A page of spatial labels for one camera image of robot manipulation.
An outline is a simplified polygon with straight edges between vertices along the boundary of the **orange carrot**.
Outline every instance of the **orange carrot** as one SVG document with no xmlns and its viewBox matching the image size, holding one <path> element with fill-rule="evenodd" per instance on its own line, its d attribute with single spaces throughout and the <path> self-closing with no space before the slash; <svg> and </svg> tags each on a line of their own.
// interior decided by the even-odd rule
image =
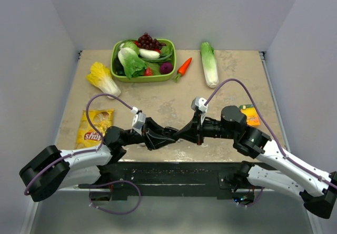
<svg viewBox="0 0 337 234">
<path fill-rule="evenodd" d="M 186 71 L 187 68 L 189 67 L 190 63 L 192 61 L 192 58 L 189 58 L 187 61 L 185 61 L 185 63 L 178 69 L 177 71 L 177 75 L 173 78 L 173 80 L 177 83 L 180 79 L 180 77 L 182 77 Z"/>
</svg>

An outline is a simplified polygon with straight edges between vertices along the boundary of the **yellow chip bag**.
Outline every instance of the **yellow chip bag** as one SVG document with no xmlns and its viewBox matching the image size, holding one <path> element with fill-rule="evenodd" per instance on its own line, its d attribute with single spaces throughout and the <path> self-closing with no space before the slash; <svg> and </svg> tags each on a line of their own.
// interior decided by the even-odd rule
<svg viewBox="0 0 337 234">
<path fill-rule="evenodd" d="M 114 109 L 89 110 L 89 118 L 94 126 L 105 135 L 105 131 L 112 126 Z M 93 147 L 100 143 L 100 135 L 90 126 L 86 119 L 85 110 L 82 114 L 80 127 L 77 133 L 75 149 Z"/>
</svg>

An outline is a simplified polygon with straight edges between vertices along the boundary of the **red grapes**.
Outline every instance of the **red grapes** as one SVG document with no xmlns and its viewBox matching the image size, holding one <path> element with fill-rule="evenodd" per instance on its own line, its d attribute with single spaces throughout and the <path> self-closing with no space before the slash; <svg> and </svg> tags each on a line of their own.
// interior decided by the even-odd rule
<svg viewBox="0 0 337 234">
<path fill-rule="evenodd" d="M 143 36 L 139 37 L 138 45 L 139 48 L 154 50 L 154 49 L 162 49 L 163 46 L 166 46 L 165 43 L 160 43 L 156 38 L 152 39 L 152 37 L 148 33 L 144 33 Z"/>
</svg>

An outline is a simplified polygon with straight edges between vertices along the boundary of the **speckled table surface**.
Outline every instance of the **speckled table surface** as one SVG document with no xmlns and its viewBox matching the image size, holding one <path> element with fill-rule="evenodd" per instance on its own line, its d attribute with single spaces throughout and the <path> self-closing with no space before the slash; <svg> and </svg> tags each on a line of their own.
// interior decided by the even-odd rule
<svg viewBox="0 0 337 234">
<path fill-rule="evenodd" d="M 101 62 L 109 67 L 111 50 L 84 50 L 78 61 L 67 106 L 57 140 L 59 149 L 75 149 L 76 135 L 82 110 L 89 99 L 101 91 L 92 86 L 85 76 L 90 72 L 94 62 Z M 177 84 L 172 80 L 159 83 L 122 83 L 116 80 L 122 93 L 120 98 L 131 106 L 141 109 L 147 117 L 152 117 L 161 126 L 182 128 L 193 116 L 190 108 L 196 96 L 208 98 L 213 89 L 207 87 L 198 50 L 177 50 L 177 68 L 188 58 L 192 63 L 186 75 Z M 267 78 L 256 51 L 215 51 L 219 80 L 237 78 L 251 92 L 265 120 L 270 124 L 278 138 L 283 143 L 279 120 L 276 115 Z M 243 88 L 235 82 L 229 82 L 222 87 L 209 104 L 208 116 L 220 120 L 220 112 L 227 105 L 249 104 Z M 91 109 L 115 109 L 115 126 L 130 129 L 133 115 L 116 100 L 100 97 L 96 99 Z M 261 125 L 260 130 L 268 133 Z M 171 144 L 159 150 L 148 151 L 138 145 L 126 146 L 127 161 L 230 161 L 251 160 L 239 154 L 232 147 L 232 140 L 205 138 L 201 146 L 187 141 Z"/>
</svg>

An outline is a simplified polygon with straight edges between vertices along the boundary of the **lay's logo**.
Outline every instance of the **lay's logo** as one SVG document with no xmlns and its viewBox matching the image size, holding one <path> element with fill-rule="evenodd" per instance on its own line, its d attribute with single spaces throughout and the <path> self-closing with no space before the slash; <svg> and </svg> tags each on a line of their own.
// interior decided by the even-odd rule
<svg viewBox="0 0 337 234">
<path fill-rule="evenodd" d="M 84 140 L 87 140 L 87 139 L 94 140 L 94 141 L 102 140 L 101 136 L 95 131 L 87 132 L 86 134 L 84 134 Z"/>
</svg>

